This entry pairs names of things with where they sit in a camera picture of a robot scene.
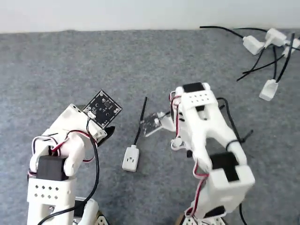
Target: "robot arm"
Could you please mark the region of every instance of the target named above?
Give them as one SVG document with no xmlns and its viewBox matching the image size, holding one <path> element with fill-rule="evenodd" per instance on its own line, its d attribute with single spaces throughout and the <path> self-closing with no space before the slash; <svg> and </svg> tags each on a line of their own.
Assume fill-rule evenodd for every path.
<svg viewBox="0 0 300 225">
<path fill-rule="evenodd" d="M 75 176 L 82 162 L 92 160 L 85 160 L 86 151 L 94 147 L 91 141 L 100 146 L 113 134 L 114 127 L 106 126 L 121 110 L 101 90 L 83 111 L 69 105 L 41 136 L 34 138 L 27 195 L 28 225 L 41 224 L 51 213 L 74 206 L 75 211 L 53 214 L 43 224 L 93 225 L 98 224 L 98 218 L 106 224 L 103 215 L 98 215 L 97 202 L 75 196 Z"/>
<path fill-rule="evenodd" d="M 31 173 L 28 186 L 28 222 L 37 225 L 49 215 L 49 205 L 54 212 L 71 208 L 75 204 L 75 175 L 92 145 L 87 134 L 88 116 L 71 104 L 40 138 L 33 141 L 33 156 L 30 160 Z M 105 130 L 94 121 L 89 122 L 89 131 L 95 142 L 107 136 Z M 61 147 L 55 152 L 55 146 Z M 73 212 L 55 216 L 45 224 L 73 224 Z"/>
<path fill-rule="evenodd" d="M 177 87 L 170 102 L 171 116 L 158 117 L 161 119 L 157 130 L 176 131 L 171 148 L 192 151 L 195 169 L 199 166 L 205 173 L 196 175 L 193 171 L 195 177 L 202 180 L 186 216 L 204 220 L 232 212 L 254 185 L 255 179 L 240 140 L 224 120 L 210 86 L 192 83 Z M 144 133 L 151 130 L 149 124 L 147 122 L 143 127 Z M 210 155 L 206 150 L 207 138 L 217 140 L 226 152 Z"/>
</svg>

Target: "cable connector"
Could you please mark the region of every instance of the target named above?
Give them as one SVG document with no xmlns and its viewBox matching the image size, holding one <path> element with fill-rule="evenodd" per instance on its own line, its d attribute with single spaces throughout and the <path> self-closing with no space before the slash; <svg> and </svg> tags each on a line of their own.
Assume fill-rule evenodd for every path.
<svg viewBox="0 0 300 225">
<path fill-rule="evenodd" d="M 139 160 L 140 151 L 136 148 L 136 145 L 131 145 L 125 151 L 122 169 L 126 171 L 135 172 L 137 168 L 137 162 Z"/>
<path fill-rule="evenodd" d="M 243 45 L 253 55 L 257 55 L 263 49 L 264 42 L 260 42 L 255 37 L 250 35 L 243 38 Z"/>
<path fill-rule="evenodd" d="M 270 44 L 281 47 L 285 44 L 285 42 L 286 42 L 286 35 L 274 28 L 271 28 L 270 30 L 268 30 L 266 34 L 266 43 L 264 47 L 266 48 Z"/>
<path fill-rule="evenodd" d="M 278 83 L 276 80 L 267 80 L 262 88 L 261 93 L 259 94 L 259 97 L 269 102 L 274 98 L 277 88 Z"/>
<path fill-rule="evenodd" d="M 286 44 L 288 45 L 287 47 L 285 47 L 285 50 L 283 51 L 283 55 L 287 58 L 287 55 L 289 53 L 289 49 L 291 48 L 291 42 L 290 41 L 286 41 Z M 298 48 L 300 46 L 300 40 L 299 39 L 294 39 L 293 43 L 292 43 L 292 47 L 293 48 Z"/>
</svg>

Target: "white wall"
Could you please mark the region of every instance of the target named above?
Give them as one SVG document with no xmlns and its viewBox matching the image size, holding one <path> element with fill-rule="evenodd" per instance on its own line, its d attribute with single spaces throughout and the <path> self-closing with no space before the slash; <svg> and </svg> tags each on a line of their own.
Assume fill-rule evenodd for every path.
<svg viewBox="0 0 300 225">
<path fill-rule="evenodd" d="M 0 0 L 0 32 L 199 25 L 300 28 L 300 0 Z"/>
</svg>

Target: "circuit board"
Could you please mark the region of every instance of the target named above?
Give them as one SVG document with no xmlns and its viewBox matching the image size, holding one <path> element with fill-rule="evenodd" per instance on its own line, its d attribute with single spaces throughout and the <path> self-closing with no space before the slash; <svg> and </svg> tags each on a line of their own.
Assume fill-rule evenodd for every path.
<svg viewBox="0 0 300 225">
<path fill-rule="evenodd" d="M 122 111 L 119 106 L 105 91 L 101 90 L 85 106 L 83 112 L 88 116 L 92 113 L 93 121 L 104 129 Z"/>
<path fill-rule="evenodd" d="M 148 137 L 158 129 L 162 128 L 160 117 L 157 113 L 153 113 L 141 121 L 141 133 L 144 137 Z"/>
</svg>

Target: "gray carpet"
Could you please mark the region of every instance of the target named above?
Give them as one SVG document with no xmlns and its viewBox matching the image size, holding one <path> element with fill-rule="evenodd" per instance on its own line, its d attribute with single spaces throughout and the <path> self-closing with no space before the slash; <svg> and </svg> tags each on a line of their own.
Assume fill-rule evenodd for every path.
<svg viewBox="0 0 300 225">
<path fill-rule="evenodd" d="M 263 38 L 258 31 L 252 33 Z M 172 225 L 190 205 L 197 185 L 193 160 L 185 151 L 170 149 L 173 134 L 161 131 L 139 140 L 136 173 L 124 172 L 121 163 L 134 140 L 145 95 L 150 98 L 147 112 L 166 111 L 175 87 L 208 82 L 217 97 L 228 99 L 241 135 L 255 130 L 243 146 L 256 178 L 243 203 L 248 224 L 296 224 L 299 52 L 292 56 L 271 102 L 258 94 L 273 67 L 235 81 L 256 58 L 238 37 L 223 30 L 1 34 L 0 223 L 26 223 L 32 138 L 70 103 L 84 104 L 105 89 L 124 110 L 113 122 L 115 134 L 99 149 L 101 175 L 94 198 L 112 225 Z M 272 60 L 269 49 L 260 64 Z M 223 150 L 214 141 L 208 141 L 207 149 Z M 78 196 L 90 192 L 94 178 L 95 165 L 82 165 Z M 226 219 L 230 225 L 242 224 L 238 210 Z"/>
</svg>

